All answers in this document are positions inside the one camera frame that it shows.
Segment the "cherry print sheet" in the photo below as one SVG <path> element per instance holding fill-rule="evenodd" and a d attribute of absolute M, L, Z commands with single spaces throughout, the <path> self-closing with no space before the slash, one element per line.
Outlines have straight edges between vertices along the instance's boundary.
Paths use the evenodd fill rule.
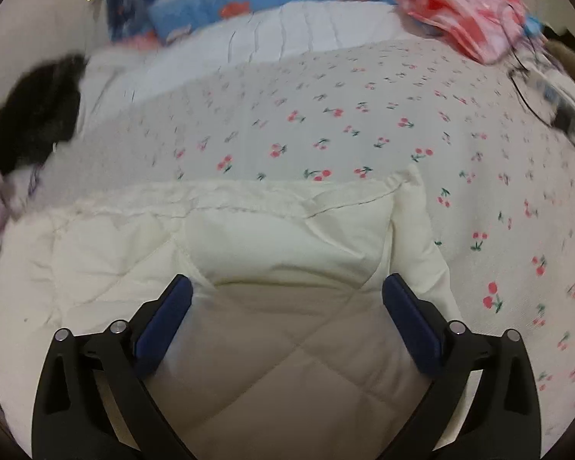
<path fill-rule="evenodd" d="M 575 416 L 575 148 L 521 106 L 508 67 L 426 39 L 237 67 L 58 147 L 35 205 L 146 181 L 368 181 L 417 164 L 462 316 L 525 338 L 547 451 Z"/>

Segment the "pink plastic bag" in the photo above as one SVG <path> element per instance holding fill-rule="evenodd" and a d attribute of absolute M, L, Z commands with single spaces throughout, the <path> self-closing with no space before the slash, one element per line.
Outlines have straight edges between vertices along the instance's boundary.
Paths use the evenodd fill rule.
<path fill-rule="evenodd" d="M 482 64 L 498 61 L 509 50 L 503 26 L 515 44 L 526 18 L 522 0 L 396 1 L 407 15 L 443 29 L 467 56 Z"/>

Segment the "bed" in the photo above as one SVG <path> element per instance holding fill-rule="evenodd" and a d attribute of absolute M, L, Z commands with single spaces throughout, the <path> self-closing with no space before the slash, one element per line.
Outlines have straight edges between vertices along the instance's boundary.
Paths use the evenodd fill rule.
<path fill-rule="evenodd" d="M 260 39 L 265 29 L 283 30 L 281 40 Z M 221 43 L 217 58 L 201 63 L 209 43 Z M 474 330 L 512 326 L 525 337 L 545 452 L 575 416 L 575 148 L 523 109 L 509 67 L 479 66 L 415 35 L 389 7 L 355 2 L 290 3 L 144 57 L 101 53 L 83 84 L 83 136 L 58 146 L 32 211 L 152 182 L 365 183 L 413 164 L 460 316 Z M 14 264 L 30 264 L 30 247 Z M 21 302 L 33 278 L 9 283 L 9 257 L 0 263 L 0 400 L 29 451 L 48 344 L 35 334 L 48 331 L 60 299 L 40 311 Z M 35 326 L 21 323 L 34 317 Z M 167 413 L 164 384 L 152 389 Z"/>

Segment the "white quilt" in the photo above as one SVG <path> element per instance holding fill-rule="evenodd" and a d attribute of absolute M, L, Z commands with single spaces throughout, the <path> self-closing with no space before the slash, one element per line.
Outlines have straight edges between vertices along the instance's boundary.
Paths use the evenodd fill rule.
<path fill-rule="evenodd" d="M 147 184 L 24 217 L 0 258 L 0 401 L 16 439 L 30 451 L 55 330 L 129 319 L 183 273 L 192 308 L 147 385 L 195 455 L 375 458 L 427 387 L 383 280 L 399 272 L 460 318 L 425 197 L 411 166 L 346 184 Z"/>

